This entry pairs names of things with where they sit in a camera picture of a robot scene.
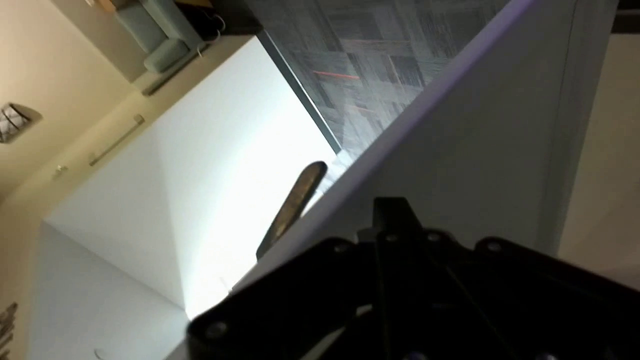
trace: black object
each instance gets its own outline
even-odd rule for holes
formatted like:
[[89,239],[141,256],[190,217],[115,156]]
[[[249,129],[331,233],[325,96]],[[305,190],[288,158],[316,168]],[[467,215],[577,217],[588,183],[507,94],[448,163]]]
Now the black object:
[[614,34],[640,34],[640,0],[620,0]]
[[176,6],[201,40],[216,40],[225,31],[225,21],[214,9],[179,3],[176,3]]
[[187,347],[192,360],[638,360],[638,331],[638,293],[499,239],[465,250],[382,199],[358,244],[324,241],[232,295]]
[[288,228],[295,225],[295,220],[302,217],[308,203],[313,199],[324,177],[325,177],[324,163],[311,163],[299,173],[294,188],[288,192],[284,205],[279,207],[279,212],[276,215],[274,222],[267,226],[258,246],[258,252],[255,252],[258,260],[284,236]]
[[214,0],[216,14],[225,22],[222,34],[258,34],[262,25],[247,11],[244,0]]

